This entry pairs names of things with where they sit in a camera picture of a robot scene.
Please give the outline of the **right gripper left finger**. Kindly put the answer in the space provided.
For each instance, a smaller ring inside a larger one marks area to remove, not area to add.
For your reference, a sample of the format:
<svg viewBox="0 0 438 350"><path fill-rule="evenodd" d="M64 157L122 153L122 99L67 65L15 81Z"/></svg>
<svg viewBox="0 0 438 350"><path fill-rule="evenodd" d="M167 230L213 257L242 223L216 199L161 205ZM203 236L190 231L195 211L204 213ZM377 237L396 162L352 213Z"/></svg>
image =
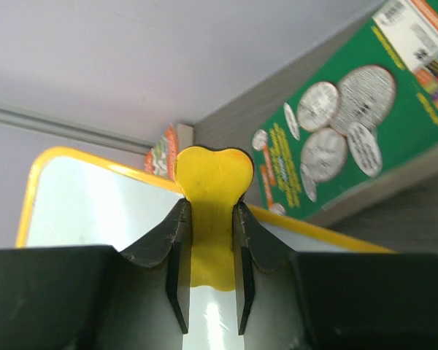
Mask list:
<svg viewBox="0 0 438 350"><path fill-rule="evenodd" d="M181 199L122 251L0 249L0 349L181 349L191 231Z"/></svg>

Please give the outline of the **yellow bone-shaped eraser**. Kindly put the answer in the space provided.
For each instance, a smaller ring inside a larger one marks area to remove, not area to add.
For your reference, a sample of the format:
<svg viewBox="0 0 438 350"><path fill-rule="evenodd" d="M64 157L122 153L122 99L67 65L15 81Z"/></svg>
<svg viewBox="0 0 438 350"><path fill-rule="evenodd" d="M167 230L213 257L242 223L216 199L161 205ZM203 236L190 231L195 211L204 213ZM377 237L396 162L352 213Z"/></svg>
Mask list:
<svg viewBox="0 0 438 350"><path fill-rule="evenodd" d="M253 161L241 149L193 146L177 156L174 180L191 205L192 287L235 289L233 208L253 174Z"/></svg>

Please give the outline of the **whiteboard with orange frame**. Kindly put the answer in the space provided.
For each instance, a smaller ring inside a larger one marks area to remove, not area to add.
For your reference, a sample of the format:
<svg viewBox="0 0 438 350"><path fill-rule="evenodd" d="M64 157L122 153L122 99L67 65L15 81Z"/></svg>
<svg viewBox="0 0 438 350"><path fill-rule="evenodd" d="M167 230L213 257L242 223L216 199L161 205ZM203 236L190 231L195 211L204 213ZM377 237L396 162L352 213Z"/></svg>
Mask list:
<svg viewBox="0 0 438 350"><path fill-rule="evenodd" d="M15 247L108 244L125 249L183 197L172 181L68 147L32 164ZM280 217L248 204L255 218L297 252L389 252L376 244ZM191 289L190 330L182 349L245 349L234 292Z"/></svg>

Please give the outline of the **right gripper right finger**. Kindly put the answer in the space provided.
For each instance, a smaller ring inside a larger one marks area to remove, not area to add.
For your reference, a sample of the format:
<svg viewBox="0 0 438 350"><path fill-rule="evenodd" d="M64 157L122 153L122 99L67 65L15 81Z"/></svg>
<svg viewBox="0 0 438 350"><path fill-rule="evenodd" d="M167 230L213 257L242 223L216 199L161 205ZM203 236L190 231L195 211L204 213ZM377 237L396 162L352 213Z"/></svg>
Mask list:
<svg viewBox="0 0 438 350"><path fill-rule="evenodd" d="M438 255L297 252L233 210L246 349L438 349Z"/></svg>

